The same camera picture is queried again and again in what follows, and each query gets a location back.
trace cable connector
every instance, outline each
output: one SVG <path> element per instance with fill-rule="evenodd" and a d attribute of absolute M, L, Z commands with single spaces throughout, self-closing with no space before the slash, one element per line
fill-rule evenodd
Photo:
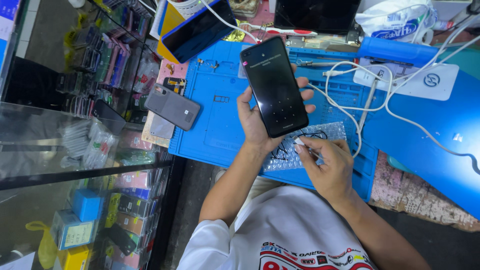
<path fill-rule="evenodd" d="M 323 75 L 333 77 L 337 75 L 342 75 L 344 73 L 345 73 L 344 71 L 330 70 L 330 71 L 325 71 Z"/>

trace red and white toothbrush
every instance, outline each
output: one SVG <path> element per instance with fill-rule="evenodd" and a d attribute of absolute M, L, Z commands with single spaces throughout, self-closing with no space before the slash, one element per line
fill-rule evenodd
<path fill-rule="evenodd" d="M 269 34 L 285 34 L 290 36 L 301 36 L 301 37 L 315 37 L 318 33 L 309 30 L 298 30 L 298 29 L 279 29 L 275 27 L 263 27 L 260 25 L 252 25 L 249 23 L 240 24 L 239 27 L 247 32 L 251 32 L 252 30 L 260 30 L 264 29 Z"/>

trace yellow plastic bag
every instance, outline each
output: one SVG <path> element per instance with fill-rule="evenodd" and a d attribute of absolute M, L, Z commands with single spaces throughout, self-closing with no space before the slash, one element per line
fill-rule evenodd
<path fill-rule="evenodd" d="M 38 246 L 38 260 L 43 269 L 52 268 L 55 263 L 55 258 L 57 257 L 58 248 L 50 234 L 50 227 L 47 227 L 41 221 L 32 221 L 27 223 L 25 228 L 29 231 L 43 230 L 43 237 L 40 241 L 40 246 Z"/>

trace phone with blue frame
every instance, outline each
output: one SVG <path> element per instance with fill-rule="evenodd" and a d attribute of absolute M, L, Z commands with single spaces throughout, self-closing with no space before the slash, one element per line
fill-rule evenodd
<path fill-rule="evenodd" d="M 210 7 L 226 22 L 237 25 L 228 0 L 215 0 L 210 3 Z M 233 30 L 204 7 L 166 33 L 162 37 L 162 43 L 179 63 L 185 63 Z"/>

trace white plastic bag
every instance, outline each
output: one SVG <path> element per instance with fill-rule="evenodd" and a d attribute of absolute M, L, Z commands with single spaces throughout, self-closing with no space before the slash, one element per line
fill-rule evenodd
<path fill-rule="evenodd" d="M 435 24 L 437 10 L 431 0 L 387 0 L 357 13 L 355 21 L 369 37 L 410 42 L 418 32 L 420 22 L 420 30 Z"/>

